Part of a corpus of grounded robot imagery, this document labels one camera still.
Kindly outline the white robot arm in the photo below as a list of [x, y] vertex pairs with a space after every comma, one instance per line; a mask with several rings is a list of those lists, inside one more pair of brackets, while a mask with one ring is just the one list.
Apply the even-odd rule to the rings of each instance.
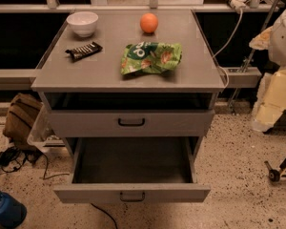
[[275, 23], [252, 39], [249, 46], [256, 50], [267, 50], [269, 60], [278, 65], [278, 70], [266, 73], [259, 87], [265, 83], [263, 92], [257, 94], [252, 128], [267, 132], [286, 111], [286, 9]]

